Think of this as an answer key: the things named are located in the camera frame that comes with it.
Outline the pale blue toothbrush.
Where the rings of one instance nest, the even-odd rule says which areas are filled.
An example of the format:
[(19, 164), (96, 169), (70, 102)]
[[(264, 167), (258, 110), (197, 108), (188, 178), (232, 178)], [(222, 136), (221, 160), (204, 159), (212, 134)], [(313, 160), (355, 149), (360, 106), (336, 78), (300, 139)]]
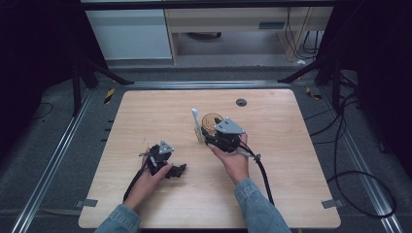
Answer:
[(201, 126), (200, 126), (200, 124), (198, 122), (198, 119), (197, 119), (198, 111), (195, 108), (192, 108), (191, 113), (193, 115), (193, 120), (194, 120), (194, 125), (195, 125), (194, 126), (194, 131), (195, 131), (197, 140), (199, 141), (199, 143), (204, 144), (204, 137), (203, 137), (203, 134), (202, 134)]

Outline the person's left hand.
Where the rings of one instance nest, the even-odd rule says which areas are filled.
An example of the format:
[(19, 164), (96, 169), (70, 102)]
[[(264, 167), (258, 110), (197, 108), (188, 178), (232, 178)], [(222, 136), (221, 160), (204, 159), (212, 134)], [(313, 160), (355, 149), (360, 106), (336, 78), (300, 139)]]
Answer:
[(165, 178), (166, 174), (172, 168), (171, 164), (163, 166), (156, 174), (152, 175), (147, 169), (147, 157), (142, 158), (143, 172), (132, 186), (127, 198), (123, 204), (134, 212), (138, 213), (140, 207), (154, 193), (158, 184)]

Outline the yellow black tape strip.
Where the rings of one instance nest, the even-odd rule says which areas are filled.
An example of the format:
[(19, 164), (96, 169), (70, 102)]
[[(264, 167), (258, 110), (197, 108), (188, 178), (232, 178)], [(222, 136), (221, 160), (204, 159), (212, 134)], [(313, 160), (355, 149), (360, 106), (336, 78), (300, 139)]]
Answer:
[(316, 99), (316, 100), (321, 100), (321, 99), (323, 99), (322, 95), (320, 95), (320, 94), (314, 94), (309, 86), (305, 86), (305, 93), (306, 93), (308, 96), (310, 96), (310, 97), (312, 97), (312, 98), (314, 98), (314, 99)]
[(107, 94), (106, 94), (106, 97), (105, 97), (103, 103), (104, 103), (104, 104), (110, 103), (110, 101), (111, 101), (114, 93), (115, 93), (115, 89), (114, 89), (114, 88), (110, 88), (110, 89), (108, 90)]

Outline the person's right hand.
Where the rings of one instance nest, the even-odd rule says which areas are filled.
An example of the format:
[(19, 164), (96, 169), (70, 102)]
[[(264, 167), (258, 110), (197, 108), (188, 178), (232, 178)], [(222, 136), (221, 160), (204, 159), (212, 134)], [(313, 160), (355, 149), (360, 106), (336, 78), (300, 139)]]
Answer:
[(208, 144), (207, 147), (222, 162), (234, 184), (249, 178), (249, 157), (245, 155), (243, 148), (239, 147), (233, 152), (224, 152), (211, 144)]

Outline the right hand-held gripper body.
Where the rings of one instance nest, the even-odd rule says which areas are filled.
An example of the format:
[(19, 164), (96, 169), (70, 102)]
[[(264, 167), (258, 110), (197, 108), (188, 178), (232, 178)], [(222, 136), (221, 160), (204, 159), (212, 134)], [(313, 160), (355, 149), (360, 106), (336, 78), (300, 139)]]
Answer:
[(221, 139), (221, 144), (217, 148), (224, 152), (237, 150), (240, 146), (240, 136), (246, 133), (245, 129), (229, 117), (220, 121), (215, 129), (217, 130), (215, 135)]

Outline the grey tape piece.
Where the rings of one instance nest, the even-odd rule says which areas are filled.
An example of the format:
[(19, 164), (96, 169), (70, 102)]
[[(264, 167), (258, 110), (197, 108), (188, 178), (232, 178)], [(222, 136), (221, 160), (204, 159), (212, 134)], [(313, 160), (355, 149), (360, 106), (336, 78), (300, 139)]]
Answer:
[(340, 200), (334, 200), (334, 199), (329, 199), (329, 200), (324, 200), (322, 202), (322, 205), (325, 209), (329, 209), (329, 208), (340, 208), (344, 205), (344, 203)]
[(98, 200), (95, 199), (83, 199), (78, 200), (75, 207), (82, 208), (82, 207), (95, 207), (97, 205)]

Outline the black metal stand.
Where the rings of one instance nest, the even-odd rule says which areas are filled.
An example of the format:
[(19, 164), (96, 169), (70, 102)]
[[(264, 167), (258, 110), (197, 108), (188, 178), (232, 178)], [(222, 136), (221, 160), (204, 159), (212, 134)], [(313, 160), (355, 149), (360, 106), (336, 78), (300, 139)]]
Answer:
[(340, 102), (342, 62), (339, 58), (326, 58), (325, 56), (317, 58), (311, 64), (279, 80), (279, 83), (291, 83), (313, 70), (318, 70), (315, 80), (317, 85), (324, 85), (328, 80), (332, 80), (332, 107), (337, 113), (342, 113), (344, 107), (344, 104)]
[(106, 76), (107, 78), (122, 85), (133, 84), (132, 81), (128, 81), (115, 73), (111, 72), (108, 68), (99, 66), (89, 59), (80, 59), (76, 61), (72, 66), (72, 82), (73, 82), (73, 98), (74, 98), (74, 110), (73, 116), (76, 116), (82, 106), (82, 93), (81, 93), (81, 81), (84, 81), (87, 88), (95, 88), (98, 85), (98, 80), (94, 76), (94, 71)]

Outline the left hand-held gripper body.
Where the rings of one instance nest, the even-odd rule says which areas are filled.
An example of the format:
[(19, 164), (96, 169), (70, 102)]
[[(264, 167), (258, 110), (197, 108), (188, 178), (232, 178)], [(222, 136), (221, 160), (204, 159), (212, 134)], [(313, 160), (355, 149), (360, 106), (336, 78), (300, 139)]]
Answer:
[(167, 161), (171, 156), (174, 148), (161, 140), (159, 144), (152, 146), (148, 152), (146, 161), (148, 162), (148, 168), (152, 175), (155, 175), (163, 166), (167, 165)]

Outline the aluminium floor rail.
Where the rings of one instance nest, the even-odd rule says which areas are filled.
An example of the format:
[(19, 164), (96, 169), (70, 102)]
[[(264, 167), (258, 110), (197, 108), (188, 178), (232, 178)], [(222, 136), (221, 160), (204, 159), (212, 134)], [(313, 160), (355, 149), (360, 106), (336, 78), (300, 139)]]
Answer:
[(24, 205), (24, 208), (19, 212), (16, 222), (11, 233), (26, 233), (34, 216), (37, 214), (40, 205), (42, 204), (52, 180), (58, 171), (58, 168), (68, 150), (77, 129), (84, 118), (86, 110), (90, 103), (90, 98), (94, 94), (94, 89), (87, 89), (85, 96), (81, 100), (79, 111), (71, 118), (66, 127), (63, 136), (61, 137), (56, 149), (54, 150), (51, 159), (44, 170), (40, 180), (37, 182), (30, 198)]
[(389, 180), (393, 164), (382, 159), (373, 130), (364, 110), (352, 93), (340, 101), (343, 112), (332, 107), (331, 91), (320, 93), (332, 116), (331, 126), (323, 130), (325, 143), (332, 147), (331, 175), (327, 182), (336, 188), (343, 203), (361, 217), (382, 223), (386, 233), (406, 233), (399, 221), (400, 199), (395, 184)]
[(288, 88), (287, 83), (278, 81), (187, 81), (187, 82), (134, 82), (128, 88), (140, 90), (162, 89), (248, 89), (248, 88)]

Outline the white cabinet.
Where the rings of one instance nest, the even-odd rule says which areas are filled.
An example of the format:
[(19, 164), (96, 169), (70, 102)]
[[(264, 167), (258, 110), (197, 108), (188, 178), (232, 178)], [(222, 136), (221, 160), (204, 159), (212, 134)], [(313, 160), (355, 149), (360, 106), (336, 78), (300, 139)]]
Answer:
[(171, 58), (163, 10), (87, 11), (106, 60)]

